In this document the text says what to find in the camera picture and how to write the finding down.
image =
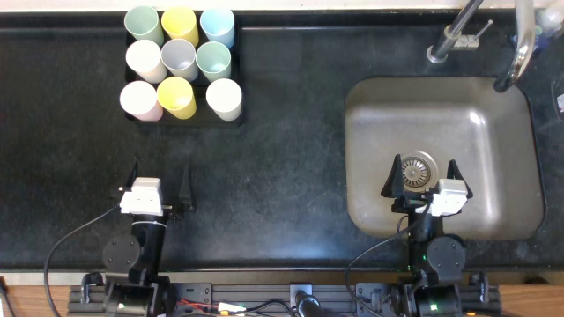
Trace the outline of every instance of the white wall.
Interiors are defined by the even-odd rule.
[[[127,11],[148,4],[158,10],[187,5],[194,10],[459,9],[467,0],[0,0],[0,11]],[[554,1],[534,0],[537,7]],[[481,8],[510,8],[513,0],[485,0]]]

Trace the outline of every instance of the white cup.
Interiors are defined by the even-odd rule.
[[[200,17],[200,26],[210,41],[217,41],[227,48],[235,43],[235,16],[228,9],[210,9]]]
[[[197,78],[196,49],[189,41],[168,41],[160,51],[160,59],[175,76],[189,82]]]
[[[160,27],[159,14],[150,6],[138,6],[125,14],[125,28],[137,40],[149,40],[161,46],[165,41]]]
[[[213,82],[231,77],[231,52],[219,42],[207,42],[196,52],[197,67]]]
[[[214,81],[205,92],[211,109],[224,121],[233,121],[241,114],[242,91],[231,79]]]
[[[120,103],[125,112],[141,121],[158,121],[163,113],[155,88],[141,80],[123,87]]]
[[[131,44],[125,62],[151,84],[158,84],[167,76],[167,68],[160,60],[160,48],[153,41],[139,40]]]

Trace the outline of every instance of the sink drain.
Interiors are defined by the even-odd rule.
[[[402,155],[402,170],[404,187],[407,190],[422,192],[438,181],[437,164],[423,151],[412,151]]]

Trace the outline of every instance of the sink basin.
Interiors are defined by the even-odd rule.
[[[346,100],[348,211],[363,231],[396,232],[400,214],[380,196],[396,154],[412,191],[446,178],[455,159],[474,197],[444,218],[445,232],[466,239],[530,237],[545,215],[529,104],[492,78],[372,78]]]

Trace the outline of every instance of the wooden table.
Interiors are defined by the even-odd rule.
[[[563,285],[503,285],[500,287],[504,312],[521,317],[563,316]],[[71,291],[69,286],[53,286],[51,293],[56,307],[66,316]],[[18,317],[52,316],[43,286],[13,286],[10,300]],[[9,317],[3,302],[4,316]]]

